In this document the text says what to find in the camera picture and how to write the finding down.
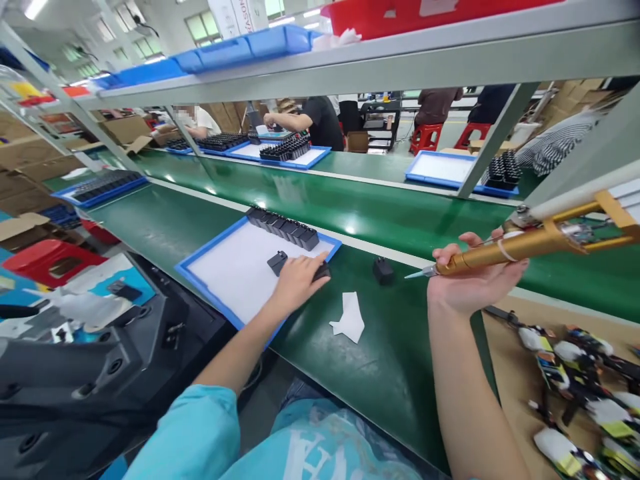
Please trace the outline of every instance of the black shirt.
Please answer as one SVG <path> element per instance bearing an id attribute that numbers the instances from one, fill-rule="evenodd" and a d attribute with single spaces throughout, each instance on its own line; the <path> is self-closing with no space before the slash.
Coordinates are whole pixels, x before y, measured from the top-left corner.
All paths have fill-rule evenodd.
<path id="1" fill-rule="evenodd" d="M 478 95 L 478 102 L 469 114 L 468 121 L 493 125 L 498 120 L 500 112 L 507 104 L 514 88 L 515 84 L 488 85 L 482 88 L 482 92 Z"/>
<path id="2" fill-rule="evenodd" d="M 309 97 L 302 113 L 311 118 L 313 125 L 309 127 L 311 143 L 320 147 L 331 147 L 334 151 L 343 151 L 342 130 L 338 116 L 326 96 Z"/>

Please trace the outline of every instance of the assembly line workbench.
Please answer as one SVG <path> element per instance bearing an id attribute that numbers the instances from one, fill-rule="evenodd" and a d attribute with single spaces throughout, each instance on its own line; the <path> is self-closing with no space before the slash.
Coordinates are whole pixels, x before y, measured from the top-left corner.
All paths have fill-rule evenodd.
<path id="1" fill-rule="evenodd" d="M 353 163 L 341 161 L 352 155 L 357 154 L 332 154 L 334 169 L 358 173 Z M 433 248 L 456 241 L 466 230 L 488 235 L 512 207 L 222 159 L 193 160 L 144 152 L 137 162 L 152 184 L 88 214 L 192 291 L 175 265 L 238 220 L 252 203 L 364 240 L 358 247 L 344 244 L 331 262 L 332 281 L 287 322 L 271 347 L 418 456 L 448 471 L 433 389 L 426 281 L 403 282 L 415 266 L 392 261 L 396 283 L 380 287 L 371 270 L 377 252 L 369 246 L 428 259 Z M 374 175 L 384 168 L 390 167 L 366 164 L 359 172 L 367 169 Z M 52 179 L 46 184 L 60 189 L 69 182 Z M 595 258 L 558 254 L 536 259 L 521 287 L 633 320 L 632 291 L 639 285 L 628 258 L 638 253 L 632 247 Z M 588 274 L 590 268 L 598 271 L 600 281 Z M 602 281 L 610 290 L 600 288 Z M 328 324 L 339 318 L 345 291 L 358 292 L 360 299 L 366 326 L 358 345 L 334 337 Z M 472 324 L 495 389 L 478 314 Z"/>

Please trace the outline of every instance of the striped shirt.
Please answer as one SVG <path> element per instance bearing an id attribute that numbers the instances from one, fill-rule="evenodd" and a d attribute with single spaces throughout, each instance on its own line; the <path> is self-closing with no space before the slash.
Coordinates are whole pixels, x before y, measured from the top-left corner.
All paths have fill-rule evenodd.
<path id="1" fill-rule="evenodd" d="M 600 112 L 586 110 L 562 120 L 518 150 L 515 155 L 518 166 L 533 169 L 538 176 L 548 174 L 582 142 L 603 116 Z"/>

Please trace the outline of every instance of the red plastic stool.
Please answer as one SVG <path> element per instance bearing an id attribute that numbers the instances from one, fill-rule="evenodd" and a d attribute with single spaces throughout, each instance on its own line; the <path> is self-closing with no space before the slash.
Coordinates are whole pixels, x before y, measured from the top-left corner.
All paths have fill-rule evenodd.
<path id="1" fill-rule="evenodd" d="M 440 132 L 442 132 L 442 123 L 433 125 L 420 125 L 413 131 L 411 137 L 411 146 L 409 152 L 417 155 L 420 150 L 436 151 L 438 142 L 440 141 Z"/>
<path id="2" fill-rule="evenodd" d="M 73 259 L 76 264 L 61 277 L 51 274 L 62 260 Z M 42 283 L 50 288 L 61 287 L 90 265 L 100 265 L 107 259 L 62 240 L 42 240 L 8 258 L 2 266 L 16 275 Z"/>
<path id="3" fill-rule="evenodd" d="M 80 223 L 82 223 L 82 226 L 91 234 L 93 238 L 99 240 L 105 245 L 117 245 L 118 243 L 120 243 L 120 239 L 118 237 L 110 234 L 96 222 L 80 219 Z"/>
<path id="4" fill-rule="evenodd" d="M 468 123 L 464 132 L 460 135 L 458 143 L 455 144 L 456 149 L 466 150 L 469 147 L 471 134 L 475 131 L 480 132 L 480 140 L 487 138 L 487 134 L 491 129 L 490 123 Z"/>

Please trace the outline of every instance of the red plastic bin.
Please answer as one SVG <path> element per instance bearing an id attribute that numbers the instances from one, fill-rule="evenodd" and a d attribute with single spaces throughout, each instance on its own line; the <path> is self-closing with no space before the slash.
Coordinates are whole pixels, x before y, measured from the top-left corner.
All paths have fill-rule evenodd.
<path id="1" fill-rule="evenodd" d="M 542 7 L 564 0 L 342 0 L 322 7 L 333 33 L 350 28 L 369 40 L 448 23 Z M 394 11 L 395 16 L 385 15 Z"/>

